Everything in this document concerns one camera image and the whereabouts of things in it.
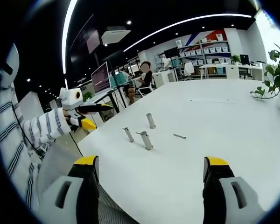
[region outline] white chair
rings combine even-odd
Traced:
[[[142,87],[142,88],[139,88],[139,89],[138,89],[138,92],[141,94],[142,97],[144,97],[145,95],[144,95],[143,92],[141,92],[141,90],[147,90],[147,89],[149,89],[151,92],[154,91],[154,89],[153,89],[153,87],[152,87],[152,85],[155,85],[155,84],[154,84],[154,76],[155,76],[155,75],[159,75],[159,74],[160,74],[160,73],[157,73],[157,74],[153,74],[153,75],[152,75],[152,79],[151,79],[151,82],[150,82],[150,84],[149,84],[148,87]]]
[[[192,75],[192,73],[195,73],[192,62],[185,63],[184,72],[183,73],[181,72],[181,74],[185,77],[182,81],[194,80],[193,78],[189,77]]]

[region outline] computer monitor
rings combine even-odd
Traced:
[[[250,64],[248,55],[239,55],[242,64]]]
[[[96,94],[111,89],[107,62],[99,66],[92,74],[92,83]]]
[[[177,47],[171,48],[169,50],[165,50],[164,54],[165,54],[166,58],[171,58],[171,57],[179,56],[179,50],[178,50]]]

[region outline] monitor screen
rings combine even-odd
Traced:
[[[98,93],[110,88],[109,72],[107,62],[98,67],[92,74],[94,92]]]

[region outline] metal pin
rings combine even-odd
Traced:
[[[129,138],[130,142],[134,142],[135,140],[132,137],[130,130],[127,127],[123,128],[123,130],[125,130],[125,132],[126,132],[128,138]]]
[[[136,133],[141,135],[141,138],[142,138],[142,140],[144,142],[144,145],[145,145],[145,148],[147,150],[151,150],[154,147],[150,142],[150,139],[149,139],[149,136],[147,135],[147,132],[141,132],[141,133],[136,132]]]
[[[148,113],[146,116],[149,122],[150,129],[154,129],[156,126],[154,124],[154,120],[153,117],[151,116],[151,113]]]
[[[173,135],[176,136],[176,137],[182,138],[182,139],[186,139],[187,138],[187,137],[180,136],[178,134],[173,134]]]

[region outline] desk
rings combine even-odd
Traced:
[[[253,65],[234,65],[234,64],[206,64],[200,66],[200,79],[203,77],[202,69],[206,68],[216,68],[216,67],[224,67],[226,70],[227,79],[239,79],[239,68],[251,69],[251,75],[253,80],[263,81],[264,73],[262,67],[253,66]]]
[[[268,210],[280,196],[280,98],[253,99],[249,91],[260,85],[232,79],[163,85],[90,133],[79,148],[84,156],[99,156],[101,185],[141,224],[203,223],[207,155],[228,161]],[[150,136],[151,151],[135,134],[141,131]]]

